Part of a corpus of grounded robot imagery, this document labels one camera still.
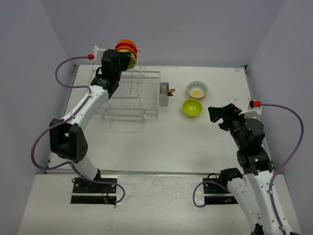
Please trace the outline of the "lime green bowl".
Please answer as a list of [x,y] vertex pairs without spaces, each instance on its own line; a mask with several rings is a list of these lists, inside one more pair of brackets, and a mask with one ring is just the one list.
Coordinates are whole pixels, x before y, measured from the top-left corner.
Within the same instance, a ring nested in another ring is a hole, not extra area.
[[197,117],[202,112],[202,104],[197,99],[187,99],[183,102],[182,110],[188,117]]
[[118,52],[130,52],[131,53],[130,63],[128,65],[127,70],[133,69],[136,64],[135,54],[131,50],[128,50],[128,49],[119,49]]

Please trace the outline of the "white floral ceramic bowl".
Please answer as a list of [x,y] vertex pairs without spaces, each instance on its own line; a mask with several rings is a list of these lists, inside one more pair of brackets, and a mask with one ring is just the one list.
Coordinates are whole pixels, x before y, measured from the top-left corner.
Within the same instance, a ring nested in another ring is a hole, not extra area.
[[202,94],[202,93],[192,93],[192,94],[189,94],[188,93],[188,96],[193,98],[193,99],[203,99],[207,96],[207,94]]

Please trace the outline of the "yellow sun pattern bowl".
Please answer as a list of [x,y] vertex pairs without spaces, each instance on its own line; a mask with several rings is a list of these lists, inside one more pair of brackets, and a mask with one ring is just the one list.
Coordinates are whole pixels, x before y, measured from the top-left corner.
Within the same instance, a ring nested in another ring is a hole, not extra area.
[[186,92],[189,94],[192,93],[208,94],[208,87],[205,83],[201,81],[193,81],[187,85]]

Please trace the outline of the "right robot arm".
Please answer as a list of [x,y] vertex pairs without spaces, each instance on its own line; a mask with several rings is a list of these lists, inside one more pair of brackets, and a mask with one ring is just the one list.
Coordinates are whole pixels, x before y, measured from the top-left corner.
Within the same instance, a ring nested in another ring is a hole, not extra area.
[[253,235],[293,235],[272,180],[272,162],[262,146],[264,125],[258,119],[261,103],[251,101],[245,111],[232,103],[209,107],[208,111],[211,122],[221,119],[219,128],[231,134],[238,147],[237,161],[243,169],[243,172],[237,168],[221,170],[219,189],[233,194]]

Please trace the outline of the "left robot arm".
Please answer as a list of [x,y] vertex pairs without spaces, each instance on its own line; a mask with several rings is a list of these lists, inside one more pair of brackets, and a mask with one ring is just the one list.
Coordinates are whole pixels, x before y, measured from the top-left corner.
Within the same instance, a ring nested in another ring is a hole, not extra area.
[[103,52],[101,66],[87,87],[87,93],[62,119],[50,122],[50,150],[59,158],[68,160],[72,169],[84,179],[90,192],[102,186],[100,171],[87,156],[88,143],[84,129],[100,108],[117,90],[122,72],[133,66],[135,55],[128,49],[107,49]]

